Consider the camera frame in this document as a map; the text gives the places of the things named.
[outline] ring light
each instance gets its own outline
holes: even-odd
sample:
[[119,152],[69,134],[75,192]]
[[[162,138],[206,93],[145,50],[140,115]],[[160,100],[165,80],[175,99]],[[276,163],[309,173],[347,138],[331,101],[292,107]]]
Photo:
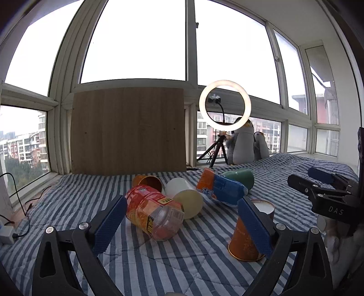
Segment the ring light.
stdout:
[[[216,123],[215,121],[213,121],[210,118],[210,116],[207,114],[207,111],[206,111],[205,102],[206,102],[207,95],[214,88],[221,86],[221,85],[227,85],[227,86],[235,88],[241,94],[241,96],[243,97],[243,100],[244,100],[244,104],[245,104],[244,114],[238,122],[236,122],[232,125],[222,125],[222,124]],[[248,94],[246,93],[245,89],[243,89],[239,84],[237,84],[233,81],[230,81],[230,80],[218,80],[218,81],[215,81],[215,82],[209,84],[208,86],[206,86],[201,93],[199,106],[200,106],[200,112],[202,114],[202,117],[206,120],[206,122],[210,126],[212,126],[214,129],[217,129],[219,131],[227,131],[227,132],[234,131],[238,128],[241,128],[248,121],[250,112],[252,110],[252,104],[250,102],[250,98],[249,98]]]

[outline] striped bedspread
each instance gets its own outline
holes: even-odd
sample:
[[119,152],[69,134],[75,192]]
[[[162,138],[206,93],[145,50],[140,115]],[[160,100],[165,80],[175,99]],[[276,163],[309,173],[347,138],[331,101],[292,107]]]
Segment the striped bedspread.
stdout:
[[[356,179],[346,165],[313,160],[290,154],[277,154],[235,167],[215,167],[217,173],[247,167],[255,176],[249,196],[272,202],[274,222],[282,222],[290,229],[308,230],[316,225],[311,203],[301,193],[287,186],[292,174],[307,176],[310,167],[338,172]],[[202,171],[156,173],[164,185],[176,177],[183,177],[196,185]],[[24,295],[31,295],[32,273],[44,230],[53,225],[57,230],[75,228],[89,221],[106,208],[118,194],[131,187],[133,175],[89,176],[67,175],[51,188],[30,212],[31,228],[27,236],[13,246],[0,249],[0,260],[10,277]],[[106,272],[125,296],[164,295],[180,292],[186,295],[236,295],[244,293],[253,281],[265,258],[259,262],[240,262],[228,252],[227,246],[234,232],[237,210],[205,197],[201,213],[183,223],[172,239],[156,242],[124,219],[105,253],[99,255]],[[23,220],[18,232],[28,225]],[[74,253],[71,260],[84,292],[93,295]],[[294,255],[290,254],[284,271],[274,289],[280,294]]]

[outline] person's hand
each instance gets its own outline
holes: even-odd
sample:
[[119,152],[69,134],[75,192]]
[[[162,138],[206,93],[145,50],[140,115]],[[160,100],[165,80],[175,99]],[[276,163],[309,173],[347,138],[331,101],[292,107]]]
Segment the person's hand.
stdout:
[[353,236],[348,237],[347,224],[319,215],[317,228],[326,232],[324,244],[336,289],[346,273],[353,273],[364,261],[364,224],[359,224]]

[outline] blue and white striped cloth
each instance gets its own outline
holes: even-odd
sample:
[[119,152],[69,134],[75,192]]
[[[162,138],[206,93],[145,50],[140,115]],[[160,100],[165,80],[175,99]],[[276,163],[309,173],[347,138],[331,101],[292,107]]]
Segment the blue and white striped cloth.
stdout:
[[[346,165],[313,160],[289,154],[277,154],[268,159],[237,165],[216,167],[217,173],[248,167],[255,176],[249,196],[272,202],[274,222],[290,229],[308,230],[316,225],[311,203],[303,194],[287,185],[287,177],[298,174],[307,177],[310,167],[338,172],[357,180]],[[156,173],[163,185],[183,177],[196,185],[202,171]],[[0,249],[0,260],[24,295],[31,294],[32,274],[38,247],[47,226],[57,230],[75,228],[90,221],[118,194],[131,187],[133,175],[89,176],[67,175],[51,188],[30,212],[31,228],[27,236],[13,246]],[[201,213],[183,223],[172,239],[156,242],[124,219],[105,253],[99,255],[106,272],[125,296],[164,295],[180,292],[186,295],[235,295],[244,293],[253,281],[265,258],[259,262],[240,262],[228,252],[234,232],[237,210],[205,197]],[[26,231],[23,220],[18,232]],[[84,292],[93,295],[74,253],[71,254],[76,275]],[[287,281],[294,255],[288,257],[284,271],[273,294],[280,294]]]

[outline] brown paper cup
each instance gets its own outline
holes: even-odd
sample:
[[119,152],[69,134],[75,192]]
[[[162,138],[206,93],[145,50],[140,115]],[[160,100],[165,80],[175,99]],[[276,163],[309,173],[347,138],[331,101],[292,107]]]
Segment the brown paper cup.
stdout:
[[136,175],[133,179],[132,186],[148,185],[159,192],[162,192],[162,182],[156,176]]
[[[274,205],[272,203],[257,199],[253,199],[252,202],[261,212],[268,214],[273,220]],[[258,261],[264,257],[263,254],[259,253],[240,217],[238,217],[233,237],[231,238],[227,249],[235,259],[241,261]]]

